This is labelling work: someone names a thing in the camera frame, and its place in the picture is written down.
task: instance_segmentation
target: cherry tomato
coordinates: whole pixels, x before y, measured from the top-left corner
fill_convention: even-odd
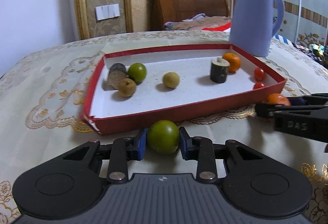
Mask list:
[[[263,82],[257,82],[257,83],[254,84],[254,86],[253,86],[253,90],[255,90],[255,89],[259,89],[259,88],[262,88],[262,87],[264,87],[264,86],[265,86],[265,85],[264,85]]]
[[[254,70],[254,78],[257,82],[263,81],[265,78],[265,72],[261,68],[256,68]]]

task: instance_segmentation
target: red tray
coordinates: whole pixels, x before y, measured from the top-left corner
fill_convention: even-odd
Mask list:
[[[222,84],[209,79],[211,59],[234,52],[241,68]],[[147,67],[146,79],[135,94],[121,98],[108,90],[108,68],[116,62],[130,66],[135,62]],[[252,90],[256,67],[266,72],[265,87]],[[169,91],[162,84],[166,72],[177,72],[181,81]],[[231,44],[190,44],[142,48],[104,55],[90,81],[84,103],[84,118],[99,134],[127,132],[149,127],[158,120],[173,122],[239,108],[266,100],[280,93],[286,80],[263,62]]]

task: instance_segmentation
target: pitcher handle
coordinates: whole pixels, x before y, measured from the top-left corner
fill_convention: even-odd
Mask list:
[[[284,12],[285,12],[285,3],[283,0],[274,0],[277,4],[277,10],[278,10],[278,16],[276,23],[272,30],[272,36],[275,36],[278,30],[280,29],[280,26],[282,24],[282,21],[284,19]]]

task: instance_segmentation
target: blue pitcher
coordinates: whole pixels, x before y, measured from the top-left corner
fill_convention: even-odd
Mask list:
[[[274,26],[273,1],[278,10]],[[283,21],[284,6],[283,0],[236,0],[229,42],[253,56],[268,56],[271,38]]]

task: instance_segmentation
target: white wall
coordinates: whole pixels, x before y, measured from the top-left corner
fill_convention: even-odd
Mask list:
[[[0,76],[28,54],[76,41],[70,0],[0,0]]]

